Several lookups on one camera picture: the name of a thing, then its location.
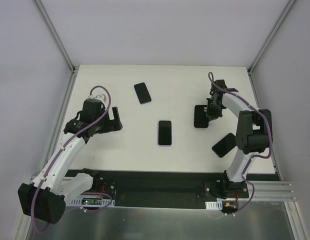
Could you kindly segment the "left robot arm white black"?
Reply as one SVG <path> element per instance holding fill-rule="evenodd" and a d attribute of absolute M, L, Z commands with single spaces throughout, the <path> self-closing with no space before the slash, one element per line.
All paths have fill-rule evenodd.
<path fill-rule="evenodd" d="M 66 123 L 59 148 L 29 184 L 20 185 L 17 194 L 22 212 L 33 219 L 56 224 L 66 206 L 80 194 L 103 194 L 96 170 L 83 168 L 68 183 L 63 179 L 76 156 L 98 134 L 120 131 L 123 125 L 116 106 L 105 106 L 99 99 L 87 98 L 76 117 Z"/>

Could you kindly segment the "black phone case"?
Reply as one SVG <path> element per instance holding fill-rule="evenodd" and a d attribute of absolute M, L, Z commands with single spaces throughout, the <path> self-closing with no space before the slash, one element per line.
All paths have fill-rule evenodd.
<path fill-rule="evenodd" d="M 206 105 L 196 105 L 194 107 L 193 126 L 196 129 L 206 129 L 209 127 L 209 120 L 206 116 L 206 113 L 207 113 Z"/>

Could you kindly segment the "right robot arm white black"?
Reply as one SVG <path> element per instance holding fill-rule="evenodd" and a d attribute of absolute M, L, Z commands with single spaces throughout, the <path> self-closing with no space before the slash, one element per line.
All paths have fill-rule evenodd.
<path fill-rule="evenodd" d="M 205 113 L 208 122 L 221 118 L 224 109 L 237 117 L 237 152 L 221 180 L 209 191 L 216 198 L 226 199 L 247 187 L 246 176 L 256 158 L 267 159 L 272 154 L 272 114 L 268 109 L 253 107 L 235 88 L 227 88 L 224 80 L 211 80 L 209 94 Z"/>

